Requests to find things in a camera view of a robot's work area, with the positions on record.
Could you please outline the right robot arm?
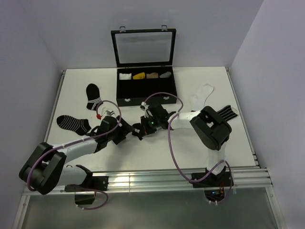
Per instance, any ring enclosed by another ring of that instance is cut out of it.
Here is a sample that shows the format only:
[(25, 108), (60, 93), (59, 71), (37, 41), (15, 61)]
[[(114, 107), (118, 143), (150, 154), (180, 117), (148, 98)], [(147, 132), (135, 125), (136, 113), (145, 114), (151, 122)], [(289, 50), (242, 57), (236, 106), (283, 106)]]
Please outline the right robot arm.
[(177, 129), (193, 129), (203, 145), (208, 149), (208, 163), (205, 173), (200, 178), (188, 178), (174, 160), (174, 165), (180, 175), (193, 185), (206, 187), (232, 187), (233, 176), (228, 162), (225, 160), (225, 147), (232, 129), (213, 108), (206, 106), (200, 111), (182, 113), (167, 112), (161, 104), (141, 106), (144, 115), (139, 123), (133, 124), (132, 135), (142, 140), (160, 129), (171, 131)]

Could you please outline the white sock with black lines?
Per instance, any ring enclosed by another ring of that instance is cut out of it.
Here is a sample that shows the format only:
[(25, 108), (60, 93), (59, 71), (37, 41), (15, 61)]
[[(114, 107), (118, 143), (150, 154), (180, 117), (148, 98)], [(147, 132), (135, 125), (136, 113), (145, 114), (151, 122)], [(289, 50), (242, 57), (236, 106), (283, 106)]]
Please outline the white sock with black lines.
[(151, 129), (146, 124), (135, 123), (132, 125), (132, 127), (132, 135), (138, 137), (140, 141), (143, 140), (146, 136), (154, 133), (153, 129)]

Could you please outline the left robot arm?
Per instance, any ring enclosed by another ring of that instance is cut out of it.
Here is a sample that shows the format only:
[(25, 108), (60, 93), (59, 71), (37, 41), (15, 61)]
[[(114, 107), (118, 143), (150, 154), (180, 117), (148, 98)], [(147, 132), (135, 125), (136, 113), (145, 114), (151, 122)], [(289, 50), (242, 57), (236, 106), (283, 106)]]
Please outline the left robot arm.
[(106, 116), (80, 140), (58, 146), (42, 142), (21, 168), (19, 178), (30, 190), (42, 195), (56, 186), (69, 186), (76, 191), (92, 189), (95, 186), (93, 172), (82, 165), (69, 167), (68, 163), (101, 151), (110, 141), (119, 144), (133, 130), (120, 116)]

